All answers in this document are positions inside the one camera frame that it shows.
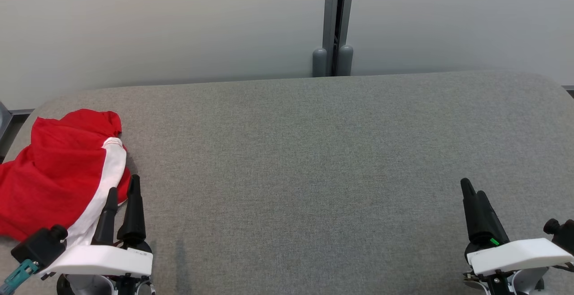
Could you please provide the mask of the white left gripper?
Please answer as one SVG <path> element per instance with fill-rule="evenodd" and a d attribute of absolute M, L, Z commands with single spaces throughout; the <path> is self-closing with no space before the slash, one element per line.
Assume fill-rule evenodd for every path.
<path fill-rule="evenodd" d="M 136 247 L 145 242 L 145 213 L 138 175 L 132 175 L 127 190 L 123 224 L 117 232 L 117 239 L 123 247 Z M 100 213 L 92 245 L 76 244 L 65 249 L 47 268 L 38 275 L 112 275 L 130 274 L 139 278 L 152 274 L 153 254 L 133 248 L 114 247 L 114 223 L 117 214 L 117 188 L 109 189 L 106 203 Z"/>

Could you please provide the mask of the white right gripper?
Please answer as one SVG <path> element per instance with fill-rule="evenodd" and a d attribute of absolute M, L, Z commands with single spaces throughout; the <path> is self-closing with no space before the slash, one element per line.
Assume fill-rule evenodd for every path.
<path fill-rule="evenodd" d="M 486 193 L 476 191 L 467 178 L 461 179 L 461 190 L 468 240 L 480 247 L 494 247 L 466 255 L 475 275 L 574 263 L 572 254 L 545 238 L 510 242 Z"/>

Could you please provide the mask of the red shorts white side stripe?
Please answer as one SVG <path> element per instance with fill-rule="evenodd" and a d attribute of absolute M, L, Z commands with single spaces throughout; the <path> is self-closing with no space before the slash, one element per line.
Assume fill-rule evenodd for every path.
<path fill-rule="evenodd" d="M 0 165 L 0 236 L 23 241 L 59 224 L 68 246 L 90 244 L 109 189 L 127 200 L 130 171 L 112 111 L 80 109 L 60 120 L 37 118 L 31 142 Z"/>

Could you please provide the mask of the grey cylindrical post foot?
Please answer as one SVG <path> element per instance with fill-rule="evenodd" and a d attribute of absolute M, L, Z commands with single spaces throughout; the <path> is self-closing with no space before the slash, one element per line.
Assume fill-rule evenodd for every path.
<path fill-rule="evenodd" d="M 352 70 L 353 48 L 345 44 L 339 47 L 336 63 L 336 76 L 350 76 Z"/>
<path fill-rule="evenodd" d="M 312 53 L 312 77 L 327 76 L 328 51 L 317 48 Z"/>

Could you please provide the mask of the grey metal partition post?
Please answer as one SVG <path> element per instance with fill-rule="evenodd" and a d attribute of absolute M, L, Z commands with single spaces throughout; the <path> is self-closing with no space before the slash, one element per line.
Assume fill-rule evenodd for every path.
<path fill-rule="evenodd" d="M 327 77 L 336 76 L 339 47 L 347 44 L 351 5 L 352 0 L 325 0 L 322 48 L 328 51 Z"/>

